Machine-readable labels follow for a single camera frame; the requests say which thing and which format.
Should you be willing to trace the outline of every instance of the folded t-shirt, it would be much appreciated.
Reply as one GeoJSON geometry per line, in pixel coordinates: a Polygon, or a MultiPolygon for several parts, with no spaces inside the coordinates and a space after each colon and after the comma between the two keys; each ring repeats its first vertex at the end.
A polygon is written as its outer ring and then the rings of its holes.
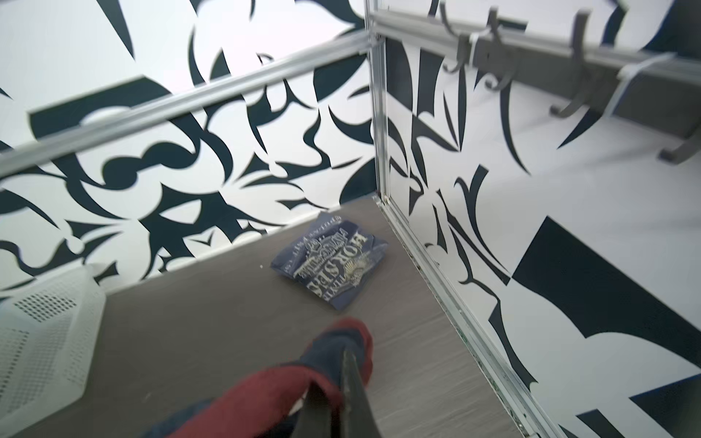
{"type": "Polygon", "coordinates": [[[305,235],[275,257],[271,268],[341,310],[358,295],[386,248],[385,240],[353,222],[321,213],[305,235]]]}

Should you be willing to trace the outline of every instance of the gray floor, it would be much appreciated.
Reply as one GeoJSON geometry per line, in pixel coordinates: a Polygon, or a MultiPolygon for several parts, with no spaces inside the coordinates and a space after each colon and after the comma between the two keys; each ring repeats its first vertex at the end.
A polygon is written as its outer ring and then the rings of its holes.
{"type": "MultiPolygon", "coordinates": [[[[339,214],[390,243],[344,312],[375,338],[367,392],[384,437],[521,437],[374,201],[339,214]]],[[[110,296],[85,395],[18,436],[138,437],[169,413],[298,357],[339,316],[268,268],[304,229],[110,296]]]]}

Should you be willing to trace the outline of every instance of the vertical metal post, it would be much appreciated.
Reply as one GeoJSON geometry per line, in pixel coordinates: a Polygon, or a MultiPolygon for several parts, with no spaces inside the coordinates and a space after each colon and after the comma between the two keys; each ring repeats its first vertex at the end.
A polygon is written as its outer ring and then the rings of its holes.
{"type": "Polygon", "coordinates": [[[370,32],[372,47],[368,51],[370,62],[370,93],[372,96],[372,125],[375,141],[375,169],[377,189],[382,202],[389,199],[389,155],[387,152],[387,113],[385,91],[387,75],[385,61],[385,39],[373,32],[372,16],[380,7],[381,0],[365,0],[365,28],[370,32]]]}

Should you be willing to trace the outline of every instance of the red cloth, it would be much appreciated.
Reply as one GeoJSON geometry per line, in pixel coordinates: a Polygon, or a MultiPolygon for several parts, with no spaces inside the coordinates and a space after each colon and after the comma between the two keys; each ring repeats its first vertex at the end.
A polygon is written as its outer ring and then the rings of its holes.
{"type": "MultiPolygon", "coordinates": [[[[350,317],[337,321],[326,331],[334,329],[356,329],[362,335],[365,362],[360,376],[366,385],[372,374],[370,332],[365,324],[350,317]]],[[[312,382],[324,391],[334,409],[341,406],[340,389],[324,375],[302,365],[285,365],[247,377],[168,438],[257,437],[287,417],[312,382]]]]}

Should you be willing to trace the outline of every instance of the coat rack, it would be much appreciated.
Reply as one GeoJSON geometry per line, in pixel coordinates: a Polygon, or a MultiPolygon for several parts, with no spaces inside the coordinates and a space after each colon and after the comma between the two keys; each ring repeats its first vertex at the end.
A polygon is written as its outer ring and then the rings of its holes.
{"type": "Polygon", "coordinates": [[[500,79],[488,86],[494,91],[517,81],[571,99],[562,109],[550,108],[555,117],[569,117],[587,105],[685,139],[679,148],[660,152],[668,163],[682,163],[701,150],[701,62],[586,47],[587,11],[575,16],[569,43],[499,27],[496,8],[487,27],[450,22],[444,4],[440,11],[442,21],[377,11],[372,31],[455,57],[458,64],[451,71],[467,64],[491,73],[500,79]]]}

